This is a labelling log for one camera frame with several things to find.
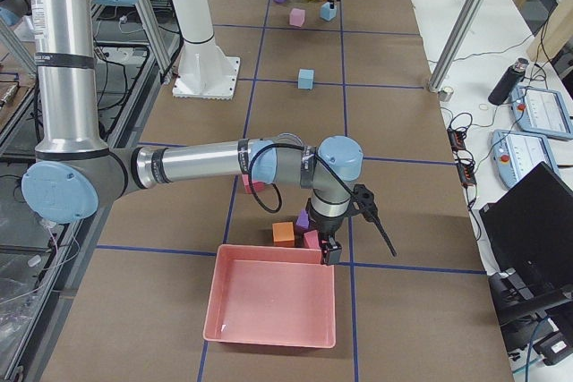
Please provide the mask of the light blue foam block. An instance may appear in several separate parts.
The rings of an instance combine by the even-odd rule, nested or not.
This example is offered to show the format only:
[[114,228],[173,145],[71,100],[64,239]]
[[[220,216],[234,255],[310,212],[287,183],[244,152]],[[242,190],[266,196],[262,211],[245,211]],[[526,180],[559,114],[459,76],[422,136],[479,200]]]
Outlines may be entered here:
[[314,83],[313,69],[300,69],[297,78],[297,88],[312,89]]
[[338,14],[338,6],[331,2],[324,3],[320,8],[320,17],[324,21],[333,21]]

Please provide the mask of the pink foam block near tray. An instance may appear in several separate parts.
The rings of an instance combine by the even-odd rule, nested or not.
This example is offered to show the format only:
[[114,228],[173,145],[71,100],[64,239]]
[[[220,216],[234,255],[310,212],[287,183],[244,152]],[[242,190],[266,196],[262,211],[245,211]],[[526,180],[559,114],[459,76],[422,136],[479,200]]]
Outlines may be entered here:
[[309,232],[304,233],[303,243],[306,249],[319,250],[321,248],[319,235],[316,230],[311,230]]

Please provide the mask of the purple foam block right side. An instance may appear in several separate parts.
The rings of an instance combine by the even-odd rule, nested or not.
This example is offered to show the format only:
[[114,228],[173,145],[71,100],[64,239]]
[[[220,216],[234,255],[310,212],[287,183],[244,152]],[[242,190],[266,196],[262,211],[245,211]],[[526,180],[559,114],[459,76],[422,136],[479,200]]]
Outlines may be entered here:
[[309,215],[305,209],[302,209],[295,221],[295,232],[298,234],[305,234],[311,229],[312,227]]

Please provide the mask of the lilac pink foam block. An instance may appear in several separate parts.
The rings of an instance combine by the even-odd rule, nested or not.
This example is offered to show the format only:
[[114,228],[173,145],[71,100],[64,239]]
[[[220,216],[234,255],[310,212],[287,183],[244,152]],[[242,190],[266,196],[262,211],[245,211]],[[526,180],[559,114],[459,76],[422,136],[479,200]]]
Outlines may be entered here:
[[301,28],[305,21],[305,10],[299,8],[292,8],[289,13],[289,25]]

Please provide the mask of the orange foam block right side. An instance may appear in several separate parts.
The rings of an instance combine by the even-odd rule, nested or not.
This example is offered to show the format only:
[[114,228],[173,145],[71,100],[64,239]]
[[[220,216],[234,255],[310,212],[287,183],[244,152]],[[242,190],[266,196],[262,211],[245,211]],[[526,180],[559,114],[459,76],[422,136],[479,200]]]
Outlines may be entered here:
[[295,229],[292,222],[272,224],[273,245],[276,247],[295,247]]

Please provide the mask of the pink plastic tray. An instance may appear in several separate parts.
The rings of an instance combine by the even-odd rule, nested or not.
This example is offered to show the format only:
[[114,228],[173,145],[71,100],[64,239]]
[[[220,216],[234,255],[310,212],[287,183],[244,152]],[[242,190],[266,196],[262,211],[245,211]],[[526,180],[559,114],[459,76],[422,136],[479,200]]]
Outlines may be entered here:
[[318,250],[223,244],[203,338],[210,342],[332,348],[335,268]]

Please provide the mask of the magenta foam block beside green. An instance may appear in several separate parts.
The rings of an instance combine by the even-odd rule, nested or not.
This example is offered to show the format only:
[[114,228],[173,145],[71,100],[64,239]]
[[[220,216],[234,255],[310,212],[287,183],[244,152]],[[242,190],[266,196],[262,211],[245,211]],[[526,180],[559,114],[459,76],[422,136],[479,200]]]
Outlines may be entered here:
[[266,187],[266,183],[250,178],[248,174],[242,175],[244,190],[247,194],[259,193]]

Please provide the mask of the small metal cylinder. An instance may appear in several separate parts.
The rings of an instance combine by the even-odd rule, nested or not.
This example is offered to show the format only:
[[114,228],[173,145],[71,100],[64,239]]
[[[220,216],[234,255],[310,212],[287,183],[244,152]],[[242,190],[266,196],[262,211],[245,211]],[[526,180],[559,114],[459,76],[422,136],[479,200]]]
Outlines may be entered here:
[[451,88],[450,86],[444,86],[439,92],[438,92],[438,96],[439,96],[439,100],[441,102],[444,103],[448,103],[454,93],[454,89]]

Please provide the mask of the black water bottle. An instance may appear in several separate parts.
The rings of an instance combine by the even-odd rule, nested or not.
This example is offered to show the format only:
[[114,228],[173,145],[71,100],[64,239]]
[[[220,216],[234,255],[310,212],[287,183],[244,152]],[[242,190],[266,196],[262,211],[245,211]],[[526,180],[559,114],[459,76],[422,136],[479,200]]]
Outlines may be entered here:
[[488,102],[495,106],[502,105],[510,96],[513,89],[525,78],[529,60],[519,57],[501,76],[490,95]]

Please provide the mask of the black monitor stand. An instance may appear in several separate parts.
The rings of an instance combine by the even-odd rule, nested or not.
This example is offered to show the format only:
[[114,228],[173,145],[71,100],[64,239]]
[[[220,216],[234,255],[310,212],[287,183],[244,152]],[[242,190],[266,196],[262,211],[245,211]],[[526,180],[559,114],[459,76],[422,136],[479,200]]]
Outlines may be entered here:
[[571,284],[560,288],[550,287],[547,291],[534,294],[530,287],[539,283],[526,284],[515,271],[495,273],[488,277],[488,282],[501,327],[542,310],[572,302]]

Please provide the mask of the black laptop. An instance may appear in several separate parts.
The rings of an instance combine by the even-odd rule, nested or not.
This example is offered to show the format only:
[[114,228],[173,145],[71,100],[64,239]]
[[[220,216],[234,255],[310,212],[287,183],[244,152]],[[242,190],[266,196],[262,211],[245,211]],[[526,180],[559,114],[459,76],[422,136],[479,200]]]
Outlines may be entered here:
[[547,164],[479,214],[500,269],[532,264],[547,282],[572,282],[572,190]]

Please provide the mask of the lower teach pendant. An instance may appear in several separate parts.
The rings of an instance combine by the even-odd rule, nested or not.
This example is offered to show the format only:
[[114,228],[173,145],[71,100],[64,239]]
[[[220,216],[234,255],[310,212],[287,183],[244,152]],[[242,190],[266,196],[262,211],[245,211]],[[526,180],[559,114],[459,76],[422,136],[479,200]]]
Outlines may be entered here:
[[492,158],[501,181],[508,189],[542,162],[560,174],[549,140],[538,133],[495,130],[492,134]]

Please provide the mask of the teach pendant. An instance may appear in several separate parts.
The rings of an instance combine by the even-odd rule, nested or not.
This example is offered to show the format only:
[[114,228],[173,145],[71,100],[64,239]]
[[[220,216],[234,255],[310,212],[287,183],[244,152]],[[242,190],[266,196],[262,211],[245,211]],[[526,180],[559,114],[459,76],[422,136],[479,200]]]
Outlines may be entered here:
[[509,99],[522,131],[572,140],[571,118],[559,91],[517,85]]
[[492,158],[501,181],[508,189],[542,162],[560,174],[549,140],[538,133],[495,130],[492,134]]

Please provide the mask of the upper teach pendant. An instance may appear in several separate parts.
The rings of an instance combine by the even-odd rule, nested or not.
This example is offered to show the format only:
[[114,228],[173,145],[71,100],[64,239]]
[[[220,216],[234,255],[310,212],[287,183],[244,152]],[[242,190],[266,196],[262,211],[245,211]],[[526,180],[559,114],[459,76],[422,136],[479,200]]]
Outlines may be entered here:
[[572,140],[571,118],[559,91],[517,85],[509,99],[522,131]]

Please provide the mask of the aluminium frame post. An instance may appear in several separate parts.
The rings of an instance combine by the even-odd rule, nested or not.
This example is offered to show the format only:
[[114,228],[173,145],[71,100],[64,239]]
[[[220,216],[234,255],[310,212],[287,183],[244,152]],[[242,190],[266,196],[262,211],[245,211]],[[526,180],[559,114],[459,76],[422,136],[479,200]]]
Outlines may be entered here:
[[437,93],[442,88],[450,66],[461,48],[470,26],[476,17],[483,0],[466,0],[460,10],[458,18],[449,34],[447,42],[442,49],[440,57],[428,81],[427,89]]

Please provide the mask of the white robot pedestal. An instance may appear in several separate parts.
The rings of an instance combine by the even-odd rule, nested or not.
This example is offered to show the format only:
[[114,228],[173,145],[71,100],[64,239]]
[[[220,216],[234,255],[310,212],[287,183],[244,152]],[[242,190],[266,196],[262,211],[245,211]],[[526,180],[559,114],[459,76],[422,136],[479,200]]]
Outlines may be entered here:
[[241,60],[215,39],[208,0],[172,0],[184,40],[173,94],[177,98],[231,99]]

